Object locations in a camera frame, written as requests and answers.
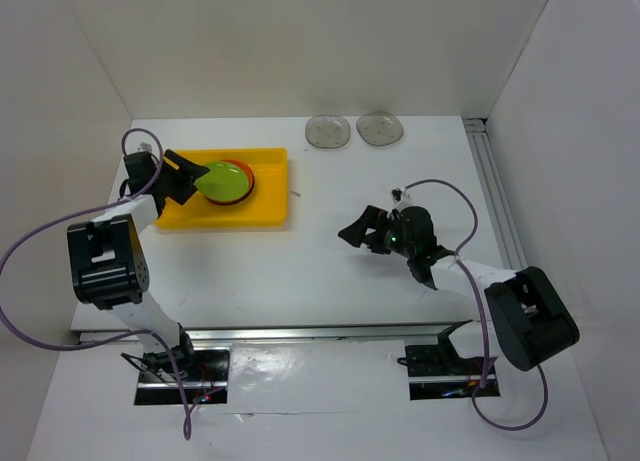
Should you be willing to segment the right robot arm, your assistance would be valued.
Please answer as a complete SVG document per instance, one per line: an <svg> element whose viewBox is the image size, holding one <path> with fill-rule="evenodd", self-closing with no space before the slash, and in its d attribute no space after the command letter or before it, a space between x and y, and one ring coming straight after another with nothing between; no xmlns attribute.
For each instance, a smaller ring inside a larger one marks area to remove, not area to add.
<svg viewBox="0 0 640 461"><path fill-rule="evenodd" d="M436 360L448 373L471 358L504 357L529 371L575 345L578 326L548 276L538 267L499 269L456 258L435 235L429 212L417 206L387 212L367 206L338 232L349 245L406 259L414 279L430 289L455 293L483 312L443 332Z"/></svg>

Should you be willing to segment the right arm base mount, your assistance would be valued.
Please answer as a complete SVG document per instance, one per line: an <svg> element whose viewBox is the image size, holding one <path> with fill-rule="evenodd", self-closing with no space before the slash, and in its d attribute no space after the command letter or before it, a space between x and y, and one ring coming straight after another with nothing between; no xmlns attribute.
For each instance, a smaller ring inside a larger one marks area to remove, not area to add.
<svg viewBox="0 0 640 461"><path fill-rule="evenodd" d="M412 401L499 397L495 369L489 370L484 388L480 387L482 359L460 358L452 348L438 345L406 345L396 362L406 369Z"/></svg>

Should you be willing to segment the clear glass plate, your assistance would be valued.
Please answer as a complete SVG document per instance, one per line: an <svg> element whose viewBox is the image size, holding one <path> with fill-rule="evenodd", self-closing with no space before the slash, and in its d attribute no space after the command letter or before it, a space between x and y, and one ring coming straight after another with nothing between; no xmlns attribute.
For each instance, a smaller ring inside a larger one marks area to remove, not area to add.
<svg viewBox="0 0 640 461"><path fill-rule="evenodd" d="M356 130L365 143L373 147L385 147L399 142L404 136L400 120L386 111L376 111L361 116Z"/></svg>
<svg viewBox="0 0 640 461"><path fill-rule="evenodd" d="M305 139L313 147L324 150L340 149L351 138L349 122L337 115L311 117L305 126Z"/></svg>

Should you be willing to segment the green plate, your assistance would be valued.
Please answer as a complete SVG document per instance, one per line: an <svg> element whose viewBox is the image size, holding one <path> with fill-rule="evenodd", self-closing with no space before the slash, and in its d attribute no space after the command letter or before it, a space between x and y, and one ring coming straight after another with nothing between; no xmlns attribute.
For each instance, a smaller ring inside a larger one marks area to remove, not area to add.
<svg viewBox="0 0 640 461"><path fill-rule="evenodd" d="M232 203L249 191L250 178L237 165L214 161L205 167L208 172L195 181L195 186L208 199L218 203Z"/></svg>

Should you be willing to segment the orange plate back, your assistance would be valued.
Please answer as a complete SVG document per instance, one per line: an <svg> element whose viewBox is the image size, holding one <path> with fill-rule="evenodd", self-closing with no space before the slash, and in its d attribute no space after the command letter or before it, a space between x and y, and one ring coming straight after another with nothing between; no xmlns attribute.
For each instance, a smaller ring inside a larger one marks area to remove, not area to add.
<svg viewBox="0 0 640 461"><path fill-rule="evenodd" d="M251 168L238 160L225 160L229 165L229 174L223 183L224 195L220 202L225 205L237 204L246 199L253 191L255 176Z"/></svg>

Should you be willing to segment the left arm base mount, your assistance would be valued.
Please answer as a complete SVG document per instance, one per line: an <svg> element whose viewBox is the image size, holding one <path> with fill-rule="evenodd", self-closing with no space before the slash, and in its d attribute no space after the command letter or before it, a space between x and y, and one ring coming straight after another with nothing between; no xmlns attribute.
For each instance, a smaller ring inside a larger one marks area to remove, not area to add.
<svg viewBox="0 0 640 461"><path fill-rule="evenodd" d="M172 373L153 373L142 359L122 353L121 357L138 370L134 404L136 406L164 406L182 403L177 382ZM186 398L190 404L226 404L230 349L200 349L194 352L195 364L181 373Z"/></svg>

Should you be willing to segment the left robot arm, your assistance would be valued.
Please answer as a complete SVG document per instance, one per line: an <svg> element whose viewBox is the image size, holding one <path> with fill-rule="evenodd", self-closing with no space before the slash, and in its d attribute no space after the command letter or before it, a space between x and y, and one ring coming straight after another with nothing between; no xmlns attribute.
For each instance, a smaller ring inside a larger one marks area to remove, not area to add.
<svg viewBox="0 0 640 461"><path fill-rule="evenodd" d="M198 357L185 329L150 293L139 235L161 216L168 200L185 204L196 193L196 180L209 169L171 150L162 161L146 151L128 154L124 166L126 186L136 198L67 229L73 290L81 303L111 314L137 333L144 368L184 380L196 371Z"/></svg>

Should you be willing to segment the black plate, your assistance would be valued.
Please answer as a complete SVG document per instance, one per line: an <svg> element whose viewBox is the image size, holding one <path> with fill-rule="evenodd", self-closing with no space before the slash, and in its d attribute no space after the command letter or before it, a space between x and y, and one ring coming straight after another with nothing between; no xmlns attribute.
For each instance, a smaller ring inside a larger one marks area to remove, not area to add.
<svg viewBox="0 0 640 461"><path fill-rule="evenodd" d="M231 201L222 201L222 200L217 200L217 199L212 199L212 198L207 198L211 203L215 204L215 205L219 205L219 206L233 206L233 205L238 205L242 202L244 202L247 198L249 198L254 190L255 190L255 186L256 186L256 178L255 176L252 174L251 176L248 176L248 179L250 181L249 183L249 187L247 189L247 191L240 196L237 199L231 200Z"/></svg>

